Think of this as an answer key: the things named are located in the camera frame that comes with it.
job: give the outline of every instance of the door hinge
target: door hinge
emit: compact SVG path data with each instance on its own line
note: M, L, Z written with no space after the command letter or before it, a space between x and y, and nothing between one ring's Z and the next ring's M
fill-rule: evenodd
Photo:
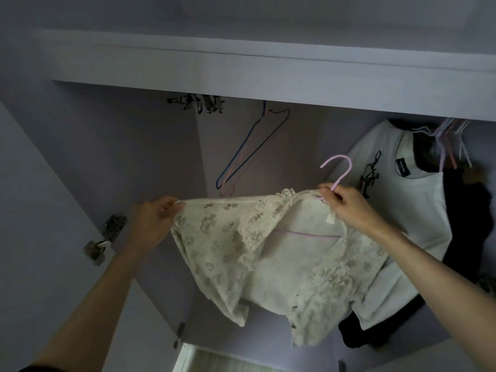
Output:
M105 261L105 249L111 246L117 236L121 233L127 218L124 215L117 216L112 214L105 222L105 230L103 232L104 239L100 242L91 240L83 248L83 254L87 256L92 263L100 266Z
M176 332L177 339L174 342L174 344L172 345L172 347L174 347L174 350L177 350L177 345L179 344L179 341L181 341L181 342L183 341L184 328L186 328L186 323L181 322L179 324L179 327L177 328L177 332Z

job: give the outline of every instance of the closet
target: closet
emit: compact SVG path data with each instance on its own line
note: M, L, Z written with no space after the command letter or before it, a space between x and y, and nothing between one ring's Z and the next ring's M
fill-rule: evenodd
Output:
M88 11L94 25L60 7L58 19L32 20L29 36L5 38L0 96L97 227L164 193L218 198L215 182L264 100L291 114L234 196L315 187L334 167L322 162L385 119L448 117L474 120L465 145L496 193L496 1L147 2L134 13L138 0L126 0L108 20ZM221 96L223 113L167 103L187 93ZM248 148L282 117L264 118ZM496 272L495 233L481 270ZM447 338L424 306L381 350L348 349L337 329L292 349L283 316L252 305L244 328L225 318L172 238L137 279L173 329L186 323L185 342L286 370L337 370L338 360L365 370Z

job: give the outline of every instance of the white t-shirt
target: white t-shirt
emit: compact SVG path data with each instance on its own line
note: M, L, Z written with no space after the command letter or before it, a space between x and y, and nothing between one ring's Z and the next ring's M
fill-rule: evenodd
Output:
M360 187L381 216L442 260L452 239L443 174L427 173L417 167L412 132L383 121L369 131L348 156L353 168L341 183ZM347 167L348 162L340 162L328 181L335 181ZM417 294L398 265L388 258L363 301L353 303L352 309L366 330L398 312Z

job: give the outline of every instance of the person's left hand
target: person's left hand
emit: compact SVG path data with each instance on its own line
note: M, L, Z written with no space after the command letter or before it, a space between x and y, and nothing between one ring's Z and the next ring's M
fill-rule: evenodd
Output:
M174 217L184 208L185 204L174 204L176 201L175 197L163 196L135 205L126 248L147 252L160 243L169 233Z

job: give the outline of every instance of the person's right hand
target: person's right hand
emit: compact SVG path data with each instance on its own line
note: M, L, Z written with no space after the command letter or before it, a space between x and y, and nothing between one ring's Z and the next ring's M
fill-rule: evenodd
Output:
M390 226L365 200L355 188L338 185L334 192L331 187L334 183L326 182L319 185L320 194L343 220L368 237L375 239L391 232Z

